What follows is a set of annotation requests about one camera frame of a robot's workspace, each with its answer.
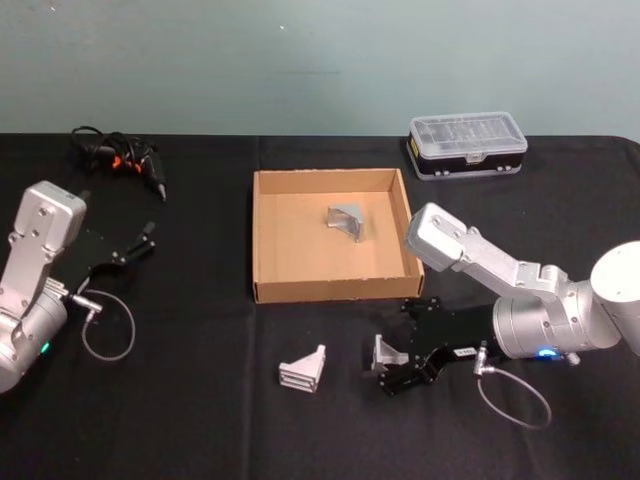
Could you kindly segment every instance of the black tablecloth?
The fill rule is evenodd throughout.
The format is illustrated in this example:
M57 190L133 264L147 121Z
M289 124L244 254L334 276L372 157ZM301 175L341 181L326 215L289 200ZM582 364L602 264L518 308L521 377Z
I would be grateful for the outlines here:
M256 306L251 182L256 169L400 167L413 211L435 201L516 258L573 279L640 238L640 147L612 137L533 137L521 173L419 181L398 138L157 136L166 205L136 178L74 173L64 135L0 136L0 229L25 187L49 179L92 197L85 225L127 242L154 220L158 248L110 285L136 315L124 361L83 349L73 316L21 384L0 397L1 479L638 478L639 360L621 343L582 364L510 362L554 409L524 431L481 401L468 363L389 399L363 378L363 344L404 322L399 302ZM8 245L2 244L6 258ZM464 275L427 273L452 308L495 296ZM277 365L323 343L315 395L282 388ZM503 406L535 415L499 379Z

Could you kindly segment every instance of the clear plastic box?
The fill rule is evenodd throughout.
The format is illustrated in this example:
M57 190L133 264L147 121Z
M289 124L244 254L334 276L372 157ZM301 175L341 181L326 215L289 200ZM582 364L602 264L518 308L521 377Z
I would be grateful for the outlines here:
M527 146L507 112L417 117L407 144L423 180L516 173Z

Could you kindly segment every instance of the blue led light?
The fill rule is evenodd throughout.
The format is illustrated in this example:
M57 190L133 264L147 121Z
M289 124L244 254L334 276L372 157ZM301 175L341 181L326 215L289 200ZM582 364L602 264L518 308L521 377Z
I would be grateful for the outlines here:
M543 348L542 350L538 351L538 356L539 357L557 357L558 352L551 350L550 348Z

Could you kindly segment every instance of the cardboard box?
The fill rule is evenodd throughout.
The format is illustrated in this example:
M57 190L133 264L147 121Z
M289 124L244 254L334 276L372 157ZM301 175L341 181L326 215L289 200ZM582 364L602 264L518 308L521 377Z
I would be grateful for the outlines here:
M356 203L364 237L327 227ZM411 212L398 169L260 171L253 183L257 303L417 297L422 262L404 247Z

